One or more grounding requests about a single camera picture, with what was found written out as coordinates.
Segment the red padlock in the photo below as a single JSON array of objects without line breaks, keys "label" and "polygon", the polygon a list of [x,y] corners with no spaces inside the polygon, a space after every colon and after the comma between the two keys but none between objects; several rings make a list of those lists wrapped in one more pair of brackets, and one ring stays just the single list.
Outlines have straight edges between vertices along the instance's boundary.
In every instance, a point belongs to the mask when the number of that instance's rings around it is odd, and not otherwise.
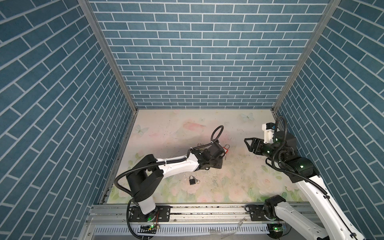
[{"label": "red padlock", "polygon": [[231,147],[231,146],[230,146],[229,144],[226,144],[226,145],[223,147],[223,149],[225,150],[225,154],[228,153],[230,147]]}]

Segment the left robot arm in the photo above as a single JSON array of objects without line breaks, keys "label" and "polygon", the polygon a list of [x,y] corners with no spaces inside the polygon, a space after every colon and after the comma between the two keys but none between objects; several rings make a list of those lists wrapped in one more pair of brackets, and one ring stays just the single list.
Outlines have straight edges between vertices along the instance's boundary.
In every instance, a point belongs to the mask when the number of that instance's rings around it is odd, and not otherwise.
[{"label": "left robot arm", "polygon": [[221,169],[226,153],[227,150],[215,142],[206,148],[193,149],[185,156],[170,159],[145,156],[131,173],[126,174],[133,201],[140,207],[142,214],[152,213],[157,208],[153,194],[162,180],[181,173]]}]

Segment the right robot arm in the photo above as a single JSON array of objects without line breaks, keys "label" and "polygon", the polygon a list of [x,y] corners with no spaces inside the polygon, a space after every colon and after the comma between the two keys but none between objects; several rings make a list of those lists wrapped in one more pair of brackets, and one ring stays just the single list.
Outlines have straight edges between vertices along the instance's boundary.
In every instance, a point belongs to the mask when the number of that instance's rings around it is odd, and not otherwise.
[{"label": "right robot arm", "polygon": [[245,138],[244,142],[249,152],[266,157],[269,167],[289,177],[307,198],[322,226],[294,210],[280,195],[265,200],[267,219],[286,222],[307,240],[365,239],[332,197],[313,162],[298,154],[293,135],[267,130],[264,139]]}]

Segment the black padlock with key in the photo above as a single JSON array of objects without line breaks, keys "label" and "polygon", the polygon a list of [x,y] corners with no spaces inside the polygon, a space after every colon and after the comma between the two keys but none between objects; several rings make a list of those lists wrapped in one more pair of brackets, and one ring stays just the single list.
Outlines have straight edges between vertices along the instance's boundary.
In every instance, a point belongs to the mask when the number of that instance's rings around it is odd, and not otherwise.
[{"label": "black padlock with key", "polygon": [[191,186],[199,184],[199,183],[200,183],[200,181],[197,178],[195,178],[194,176],[189,177],[189,184]]}]

